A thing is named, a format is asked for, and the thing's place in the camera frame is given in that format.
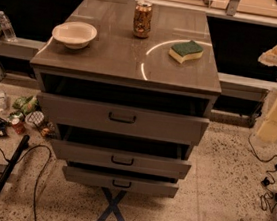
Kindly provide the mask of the grey side shelf left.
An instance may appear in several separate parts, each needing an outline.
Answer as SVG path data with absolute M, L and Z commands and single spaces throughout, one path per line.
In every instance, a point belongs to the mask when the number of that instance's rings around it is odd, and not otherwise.
M 30 61 L 44 45 L 42 41 L 19 38 L 12 42 L 0 37 L 0 55 Z

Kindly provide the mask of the clear plastic water bottle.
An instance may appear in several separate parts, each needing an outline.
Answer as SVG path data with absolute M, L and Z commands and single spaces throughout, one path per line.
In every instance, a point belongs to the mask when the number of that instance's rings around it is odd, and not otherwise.
M 16 42 L 17 36 L 10 19 L 3 11 L 0 11 L 0 26 L 7 41 Z

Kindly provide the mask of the green snack bag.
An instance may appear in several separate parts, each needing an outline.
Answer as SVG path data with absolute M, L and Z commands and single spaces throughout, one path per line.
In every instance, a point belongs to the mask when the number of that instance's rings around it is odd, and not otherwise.
M 21 96 L 17 100 L 15 100 L 14 103 L 12 103 L 12 106 L 16 109 L 22 112 L 24 115 L 28 115 L 31 112 L 35 112 L 37 110 L 37 107 L 39 105 L 38 99 L 36 96 Z

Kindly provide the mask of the small plastic bottle on floor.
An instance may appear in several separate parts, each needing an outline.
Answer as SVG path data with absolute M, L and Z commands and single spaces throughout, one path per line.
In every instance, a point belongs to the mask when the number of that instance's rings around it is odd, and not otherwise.
M 7 95 L 4 91 L 0 91 L 0 113 L 4 113 L 7 109 Z

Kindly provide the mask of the grey drawer cabinet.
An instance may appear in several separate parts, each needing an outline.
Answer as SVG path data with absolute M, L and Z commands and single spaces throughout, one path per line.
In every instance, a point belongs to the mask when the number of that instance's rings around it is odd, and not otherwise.
M 99 34 L 79 50 L 49 41 L 30 63 L 40 92 L 209 120 L 221 87 L 206 15 L 156 5 L 150 35 L 143 40 L 132 32 L 134 6 L 129 0 L 83 0 L 71 20 L 90 23 Z M 174 44 L 191 40 L 204 48 L 200 59 L 179 63 L 169 55 Z M 188 162 L 197 146 L 52 123 L 55 140 Z M 63 161 L 64 166 L 126 177 L 175 184 L 181 180 Z

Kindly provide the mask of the middle grey drawer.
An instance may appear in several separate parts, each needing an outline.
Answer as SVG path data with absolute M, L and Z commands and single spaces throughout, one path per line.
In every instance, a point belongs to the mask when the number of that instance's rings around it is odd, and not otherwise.
M 191 168 L 188 161 L 177 158 L 170 159 L 169 157 L 145 155 L 144 153 L 120 151 L 55 139 L 51 141 L 51 144 L 57 158 L 86 165 L 175 179 L 186 177 Z

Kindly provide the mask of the black bar left floor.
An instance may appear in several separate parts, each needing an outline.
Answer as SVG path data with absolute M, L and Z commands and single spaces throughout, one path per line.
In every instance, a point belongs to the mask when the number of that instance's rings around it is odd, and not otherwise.
M 13 169 L 16 166 L 17 161 L 19 161 L 21 154 L 29 145 L 29 136 L 24 135 L 20 144 L 17 146 L 16 151 L 13 153 L 12 158 L 8 161 L 8 164 L 0 176 L 0 192 L 4 188 L 8 178 L 10 177 Z

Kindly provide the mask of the blue tape cross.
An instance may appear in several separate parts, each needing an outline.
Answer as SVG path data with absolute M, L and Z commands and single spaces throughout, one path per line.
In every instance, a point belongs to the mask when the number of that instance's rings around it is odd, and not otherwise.
M 106 221 L 110 215 L 114 215 L 116 221 L 125 221 L 124 217 L 119 209 L 119 203 L 126 195 L 124 190 L 121 190 L 113 196 L 109 188 L 102 188 L 103 194 L 106 197 L 108 206 L 105 208 L 104 212 L 100 215 L 97 221 Z

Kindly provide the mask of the top grey drawer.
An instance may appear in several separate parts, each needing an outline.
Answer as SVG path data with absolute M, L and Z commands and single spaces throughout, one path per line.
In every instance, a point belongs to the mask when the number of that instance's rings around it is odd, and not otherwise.
M 203 117 L 99 103 L 58 94 L 39 93 L 44 115 L 56 124 L 145 139 L 198 145 L 209 120 Z

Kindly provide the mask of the red can on floor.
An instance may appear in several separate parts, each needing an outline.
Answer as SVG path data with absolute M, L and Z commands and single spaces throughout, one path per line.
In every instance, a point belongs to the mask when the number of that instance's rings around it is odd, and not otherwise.
M 19 118 L 14 118 L 11 120 L 12 128 L 15 130 L 17 134 L 24 134 L 25 126 Z

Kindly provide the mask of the bottom grey drawer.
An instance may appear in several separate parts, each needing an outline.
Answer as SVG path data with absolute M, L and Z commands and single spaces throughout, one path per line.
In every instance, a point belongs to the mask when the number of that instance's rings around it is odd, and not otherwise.
M 95 172 L 94 170 L 70 166 L 63 167 L 63 174 L 68 182 L 125 190 L 133 193 L 150 194 L 158 197 L 164 196 L 166 198 L 174 197 L 179 187 L 179 185 L 175 183 Z

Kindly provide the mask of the grey drawer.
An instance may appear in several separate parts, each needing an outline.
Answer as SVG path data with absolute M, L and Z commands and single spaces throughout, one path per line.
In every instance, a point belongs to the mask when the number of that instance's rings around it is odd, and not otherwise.
M 198 145 L 209 120 L 203 117 L 99 103 L 58 94 L 39 93 L 44 115 L 56 124 L 145 139 Z
M 174 197 L 179 187 L 179 185 L 175 183 L 95 172 L 94 170 L 70 166 L 63 167 L 63 174 L 68 182 L 125 190 L 133 193 L 150 194 L 158 197 L 164 196 L 166 198 Z
M 177 158 L 170 159 L 169 157 L 145 155 L 144 153 L 120 151 L 55 139 L 51 141 L 51 144 L 57 158 L 86 165 L 175 179 L 186 177 L 191 168 L 188 161 Z

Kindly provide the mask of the green and yellow sponge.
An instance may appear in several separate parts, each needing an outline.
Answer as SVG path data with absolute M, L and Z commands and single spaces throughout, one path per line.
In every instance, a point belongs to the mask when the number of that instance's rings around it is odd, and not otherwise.
M 169 49 L 169 55 L 179 63 L 186 62 L 188 60 L 200 59 L 203 55 L 204 48 L 200 44 L 194 41 L 182 42 L 174 44 Z

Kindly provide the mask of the white paper bowl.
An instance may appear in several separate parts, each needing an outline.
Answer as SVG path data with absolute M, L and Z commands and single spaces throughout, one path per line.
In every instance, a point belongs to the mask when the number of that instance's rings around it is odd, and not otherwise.
M 86 22 L 66 22 L 53 28 L 52 37 L 69 49 L 82 49 L 95 39 L 98 31 Z

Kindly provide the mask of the orange patterned drink can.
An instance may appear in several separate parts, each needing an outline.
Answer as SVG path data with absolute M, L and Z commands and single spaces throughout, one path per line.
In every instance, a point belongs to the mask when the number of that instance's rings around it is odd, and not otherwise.
M 134 12 L 133 32 L 137 38 L 148 38 L 151 29 L 153 8 L 151 2 L 137 1 Z

